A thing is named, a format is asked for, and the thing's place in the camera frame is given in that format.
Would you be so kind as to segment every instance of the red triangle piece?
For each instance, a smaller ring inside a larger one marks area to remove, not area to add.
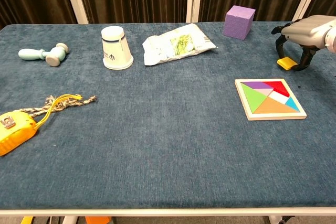
[[[289,93],[281,81],[264,81],[263,83],[274,88],[274,91],[289,97]]]

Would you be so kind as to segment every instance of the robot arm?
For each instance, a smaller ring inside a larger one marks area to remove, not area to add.
[[[307,68],[315,53],[325,47],[336,53],[336,17],[333,16],[314,15],[299,19],[293,23],[275,27],[271,33],[281,33],[276,40],[276,49],[280,58],[278,64],[286,70]],[[302,47],[303,53],[299,64],[285,57],[283,44],[287,40]]]

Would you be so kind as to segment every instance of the floor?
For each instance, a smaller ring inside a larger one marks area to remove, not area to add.
[[[34,224],[47,224],[47,217],[37,217]],[[22,217],[0,217],[0,224],[20,224]],[[267,217],[116,217],[114,224],[269,224]],[[297,216],[288,224],[335,224],[336,216]],[[52,224],[58,224],[53,217]],[[86,224],[80,217],[77,224]]]

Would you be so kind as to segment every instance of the blue triangle piece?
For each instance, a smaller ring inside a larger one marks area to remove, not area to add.
[[[297,111],[300,111],[299,108],[296,106],[294,100],[292,99],[292,97],[290,97],[287,102],[286,102],[286,105],[297,110]]]

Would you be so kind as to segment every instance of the purple foam cube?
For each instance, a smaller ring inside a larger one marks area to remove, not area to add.
[[[223,35],[245,39],[251,29],[256,10],[234,5],[225,16]]]

